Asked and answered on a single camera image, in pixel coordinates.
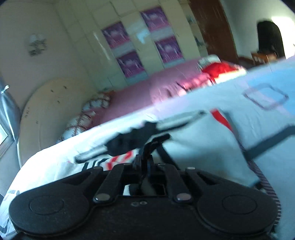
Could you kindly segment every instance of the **cream headboard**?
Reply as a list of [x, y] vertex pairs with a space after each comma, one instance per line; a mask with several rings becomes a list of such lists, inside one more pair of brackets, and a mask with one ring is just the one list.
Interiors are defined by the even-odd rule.
[[23, 165], [42, 149], [53, 146], [67, 122], [81, 112], [95, 89], [86, 81], [57, 78], [46, 82], [24, 109], [18, 140], [19, 162]]

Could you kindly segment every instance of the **pink bedsheet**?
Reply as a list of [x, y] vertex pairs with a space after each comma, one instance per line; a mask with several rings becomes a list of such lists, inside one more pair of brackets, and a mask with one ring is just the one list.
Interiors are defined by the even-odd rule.
[[119, 118], [168, 98], [179, 96], [182, 88], [177, 82], [194, 78], [207, 78], [197, 69], [199, 59], [168, 68], [153, 74], [148, 80], [139, 82], [115, 93], [107, 109], [102, 109], [93, 118], [91, 127]]

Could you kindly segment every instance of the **screw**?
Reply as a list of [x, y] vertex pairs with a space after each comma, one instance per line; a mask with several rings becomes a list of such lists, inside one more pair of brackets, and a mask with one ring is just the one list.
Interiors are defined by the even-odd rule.
[[188, 201], [191, 199], [191, 195], [188, 193], [180, 193], [176, 196], [177, 200], [180, 202]]
[[111, 199], [111, 196], [106, 193], [100, 193], [95, 196], [96, 201], [105, 202]]

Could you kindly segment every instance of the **white bedsheet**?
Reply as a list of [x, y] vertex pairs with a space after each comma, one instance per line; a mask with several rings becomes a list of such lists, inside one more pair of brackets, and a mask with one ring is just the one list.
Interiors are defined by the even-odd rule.
[[[235, 80], [199, 89], [181, 98], [171, 99], [102, 124], [34, 155], [16, 177], [16, 179], [24, 179], [23, 186], [19, 187], [18, 185], [18, 188], [15, 188], [16, 181], [14, 181], [10, 186], [10, 191], [19, 190], [22, 192], [80, 171], [81, 169], [78, 168], [83, 166], [67, 164], [67, 162], [73, 162], [74, 156], [100, 145], [117, 131], [140, 126], [143, 120], [155, 121], [195, 110], [219, 108], [223, 112], [227, 112], [235, 125], [241, 143], [246, 149], [251, 148], [286, 126], [294, 125], [294, 79], [295, 61], [294, 58], [291, 58], [287, 61], [254, 69], [248, 75]], [[244, 92], [249, 87], [255, 87], [261, 83], [267, 83], [273, 88], [280, 89], [281, 92], [288, 95], [289, 99], [272, 110], [261, 108], [244, 96]], [[269, 87], [250, 95], [264, 106], [271, 105], [283, 98], [282, 93], [278, 94]], [[281, 200], [282, 219], [278, 227], [278, 237], [283, 240], [295, 238], [294, 146], [295, 139], [289, 137], [254, 159]], [[42, 171], [44, 178], [34, 179], [35, 170]], [[30, 173], [30, 179], [26, 182], [27, 173]], [[7, 233], [13, 230], [12, 224], [10, 222], [7, 224], [6, 221], [8, 217], [7, 206], [15, 194], [16, 192], [7, 194], [0, 207], [0, 226], [4, 228], [7, 225]]]

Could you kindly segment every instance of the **round black disc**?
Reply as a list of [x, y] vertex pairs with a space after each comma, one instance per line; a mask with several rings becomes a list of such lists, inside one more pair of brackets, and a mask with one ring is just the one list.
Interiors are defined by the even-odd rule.
[[17, 196], [10, 204], [14, 226], [31, 235], [60, 234], [82, 222], [89, 202], [73, 185], [45, 185]]
[[276, 204], [269, 196], [237, 184], [211, 186], [197, 209], [212, 228], [238, 235], [267, 231], [277, 215]]

